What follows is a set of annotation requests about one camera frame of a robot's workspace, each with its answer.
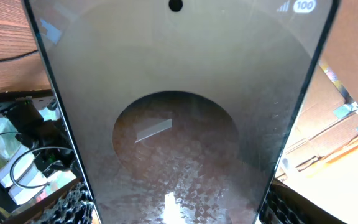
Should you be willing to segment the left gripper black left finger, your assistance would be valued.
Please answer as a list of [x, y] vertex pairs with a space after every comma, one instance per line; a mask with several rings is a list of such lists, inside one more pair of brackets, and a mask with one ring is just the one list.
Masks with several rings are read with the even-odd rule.
[[11, 223], [91, 224], [94, 202], [84, 182], [78, 182], [54, 201], [38, 203], [11, 217]]

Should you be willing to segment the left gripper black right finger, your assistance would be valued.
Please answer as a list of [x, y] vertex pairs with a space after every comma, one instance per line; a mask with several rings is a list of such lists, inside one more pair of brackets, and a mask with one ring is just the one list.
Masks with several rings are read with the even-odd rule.
[[277, 179], [270, 184], [258, 221], [261, 224], [344, 224]]

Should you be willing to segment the Galaxy smartphone with bronze screen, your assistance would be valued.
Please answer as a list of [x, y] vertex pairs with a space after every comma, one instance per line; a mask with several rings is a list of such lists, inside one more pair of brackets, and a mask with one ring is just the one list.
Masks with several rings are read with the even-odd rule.
[[338, 1], [22, 3], [103, 223], [253, 223]]

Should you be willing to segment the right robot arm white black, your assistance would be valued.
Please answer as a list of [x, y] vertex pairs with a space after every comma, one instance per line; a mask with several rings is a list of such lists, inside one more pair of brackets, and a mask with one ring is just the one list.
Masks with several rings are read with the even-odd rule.
[[0, 213], [81, 175], [54, 98], [0, 103]]

